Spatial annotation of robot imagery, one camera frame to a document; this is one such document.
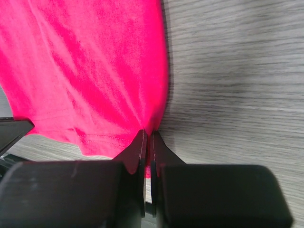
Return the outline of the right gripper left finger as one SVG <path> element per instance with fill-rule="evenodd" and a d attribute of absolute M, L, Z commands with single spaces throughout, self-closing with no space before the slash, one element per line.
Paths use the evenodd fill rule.
<path fill-rule="evenodd" d="M 3 228 L 139 228 L 145 131 L 112 160 L 19 162 L 0 183 Z"/>

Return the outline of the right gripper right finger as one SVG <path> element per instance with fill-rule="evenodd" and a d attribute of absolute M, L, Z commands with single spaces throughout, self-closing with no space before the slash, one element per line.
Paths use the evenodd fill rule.
<path fill-rule="evenodd" d="M 150 138 L 153 215 L 159 228 L 289 228 L 292 214 L 265 166 L 186 164 Z"/>

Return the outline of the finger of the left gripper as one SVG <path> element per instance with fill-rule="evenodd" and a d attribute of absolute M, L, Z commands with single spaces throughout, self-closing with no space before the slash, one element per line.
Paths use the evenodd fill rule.
<path fill-rule="evenodd" d="M 0 118 L 0 153 L 5 154 L 16 142 L 34 128 L 30 120 L 15 120 L 13 117 Z"/>

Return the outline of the red t shirt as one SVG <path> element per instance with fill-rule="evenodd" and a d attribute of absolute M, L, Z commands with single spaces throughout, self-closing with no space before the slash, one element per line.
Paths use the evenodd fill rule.
<path fill-rule="evenodd" d="M 164 114 L 160 1 L 1 1 L 0 85 L 32 134 L 115 157 Z"/>

